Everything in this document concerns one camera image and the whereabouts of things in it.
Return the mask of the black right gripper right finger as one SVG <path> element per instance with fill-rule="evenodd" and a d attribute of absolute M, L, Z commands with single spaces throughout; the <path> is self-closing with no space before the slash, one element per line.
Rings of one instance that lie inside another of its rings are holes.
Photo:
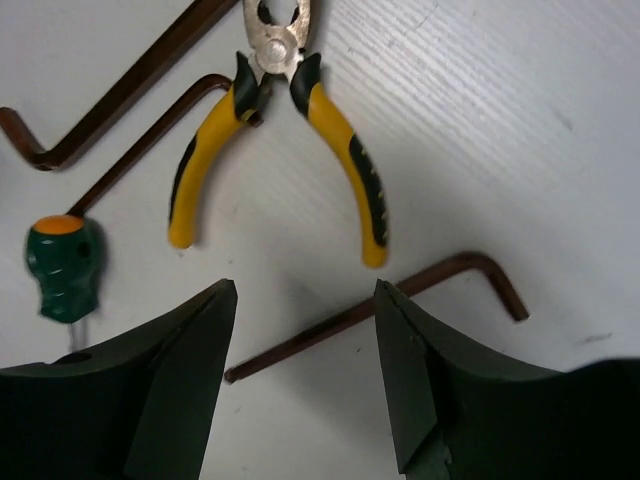
<path fill-rule="evenodd" d="M 635 479 L 639 362 L 568 372 L 495 351 L 386 281 L 375 327 L 397 467 L 408 479 Z"/>

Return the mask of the thin brown hex key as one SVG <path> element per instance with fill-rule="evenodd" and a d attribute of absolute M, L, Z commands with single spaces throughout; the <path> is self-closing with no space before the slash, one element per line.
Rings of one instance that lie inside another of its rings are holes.
<path fill-rule="evenodd" d="M 232 80 L 221 74 L 208 74 L 194 82 L 66 214 L 84 217 L 199 101 L 214 90 L 228 91 L 231 86 Z"/>

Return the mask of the large brown hex key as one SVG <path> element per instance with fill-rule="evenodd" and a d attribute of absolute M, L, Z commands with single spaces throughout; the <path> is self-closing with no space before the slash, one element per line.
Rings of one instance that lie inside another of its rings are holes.
<path fill-rule="evenodd" d="M 53 147 L 47 149 L 13 108 L 1 108 L 1 131 L 32 168 L 55 171 L 77 162 L 235 5 L 194 1 Z"/>

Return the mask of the green stubby screwdriver orange cap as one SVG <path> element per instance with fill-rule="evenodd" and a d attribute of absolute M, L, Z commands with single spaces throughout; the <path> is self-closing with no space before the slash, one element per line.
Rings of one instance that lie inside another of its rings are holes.
<path fill-rule="evenodd" d="M 71 351 L 84 349 L 82 321 L 98 308 L 105 260 L 99 227 L 72 214 L 43 217 L 28 230 L 24 259 L 38 286 L 38 313 L 68 329 Z"/>

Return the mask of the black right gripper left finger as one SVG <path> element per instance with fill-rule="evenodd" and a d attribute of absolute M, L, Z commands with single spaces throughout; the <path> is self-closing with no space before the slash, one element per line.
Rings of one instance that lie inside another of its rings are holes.
<path fill-rule="evenodd" d="M 237 306 L 223 279 L 52 363 L 1 372 L 5 479 L 196 479 Z"/>

